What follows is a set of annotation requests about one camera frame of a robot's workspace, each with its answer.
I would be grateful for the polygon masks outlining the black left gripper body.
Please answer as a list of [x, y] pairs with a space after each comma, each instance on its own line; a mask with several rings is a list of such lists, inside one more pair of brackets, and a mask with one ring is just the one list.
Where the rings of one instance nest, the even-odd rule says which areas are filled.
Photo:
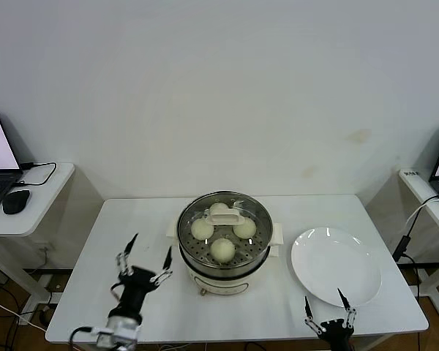
[[156, 276], [155, 272], [136, 266], [132, 267], [132, 275], [119, 274], [119, 281], [110, 287], [110, 291], [118, 286], [124, 290], [119, 298], [119, 303], [112, 309], [109, 317], [141, 318], [141, 308], [146, 295], [157, 289], [151, 281]]

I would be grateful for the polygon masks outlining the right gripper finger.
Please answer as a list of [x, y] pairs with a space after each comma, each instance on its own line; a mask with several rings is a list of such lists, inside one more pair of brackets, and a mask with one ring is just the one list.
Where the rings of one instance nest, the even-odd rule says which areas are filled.
[[304, 310], [305, 310], [305, 314], [306, 314], [304, 322], [312, 331], [314, 331], [314, 333], [316, 335], [321, 335], [323, 333], [323, 330], [313, 319], [312, 310], [311, 310], [307, 296], [304, 297], [304, 300], [305, 300]]
[[337, 322], [342, 325], [343, 328], [354, 330], [354, 322], [356, 319], [357, 311], [354, 307], [352, 307], [348, 301], [348, 299], [343, 295], [340, 288], [337, 289], [341, 302], [343, 303], [343, 307], [346, 311], [346, 317], [345, 318], [339, 318]]

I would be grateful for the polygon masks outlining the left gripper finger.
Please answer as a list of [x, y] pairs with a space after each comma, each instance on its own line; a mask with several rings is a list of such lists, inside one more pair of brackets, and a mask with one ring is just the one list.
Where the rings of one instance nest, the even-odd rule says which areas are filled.
[[172, 247], [170, 246], [166, 254], [165, 261], [163, 263], [162, 271], [159, 274], [151, 277], [150, 282], [152, 284], [162, 284], [166, 279], [171, 277], [173, 273], [172, 270], [170, 269], [171, 263], [172, 263]]
[[116, 264], [120, 276], [130, 276], [133, 273], [132, 268], [128, 264], [128, 258], [130, 256], [130, 253], [132, 251], [132, 248], [135, 244], [137, 237], [138, 237], [138, 233], [136, 233], [133, 236], [133, 238], [128, 242], [124, 250], [116, 255]]

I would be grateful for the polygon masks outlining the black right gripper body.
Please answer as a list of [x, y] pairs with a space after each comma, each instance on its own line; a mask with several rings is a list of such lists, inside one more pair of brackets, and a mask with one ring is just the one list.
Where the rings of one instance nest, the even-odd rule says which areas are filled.
[[324, 340], [331, 351], [354, 351], [350, 338], [354, 333], [352, 325], [344, 319], [325, 321], [318, 327], [318, 338]]

